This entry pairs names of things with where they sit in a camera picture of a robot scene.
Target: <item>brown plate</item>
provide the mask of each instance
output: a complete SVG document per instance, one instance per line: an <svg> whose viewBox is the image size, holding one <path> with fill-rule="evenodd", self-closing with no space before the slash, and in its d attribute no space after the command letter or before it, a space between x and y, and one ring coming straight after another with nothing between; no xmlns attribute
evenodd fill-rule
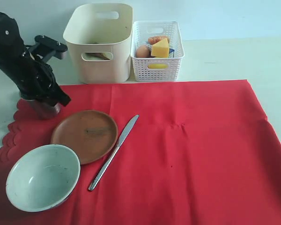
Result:
<svg viewBox="0 0 281 225"><path fill-rule="evenodd" d="M51 143L71 148L80 164L94 162L107 154L118 138L118 127L109 115L87 110L73 114L55 128Z"/></svg>

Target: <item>white plastic bin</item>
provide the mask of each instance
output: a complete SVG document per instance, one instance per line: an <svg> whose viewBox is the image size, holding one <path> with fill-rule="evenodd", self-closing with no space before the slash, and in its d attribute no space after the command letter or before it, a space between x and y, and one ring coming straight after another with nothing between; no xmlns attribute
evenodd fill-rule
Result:
<svg viewBox="0 0 281 225"><path fill-rule="evenodd" d="M136 49L143 45L148 38L166 35L170 38L170 48L174 49L173 58L136 58ZM179 30L175 21L137 21L133 24L131 58L134 75L139 82L164 82L178 79L184 50ZM149 69L150 64L166 64L164 69Z"/></svg>
<svg viewBox="0 0 281 225"><path fill-rule="evenodd" d="M80 80L121 83L130 75L132 7L119 3L91 3L78 7L63 37ZM86 53L108 53L110 60L94 60Z"/></svg>

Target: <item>white bowl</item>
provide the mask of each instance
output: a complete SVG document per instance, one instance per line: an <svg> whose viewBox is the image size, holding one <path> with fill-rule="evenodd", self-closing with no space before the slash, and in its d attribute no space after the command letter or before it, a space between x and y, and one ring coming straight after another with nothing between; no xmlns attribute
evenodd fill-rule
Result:
<svg viewBox="0 0 281 225"><path fill-rule="evenodd" d="M66 200L79 174L79 159L70 148L44 145L16 162L6 181L6 194L20 210L44 211Z"/></svg>

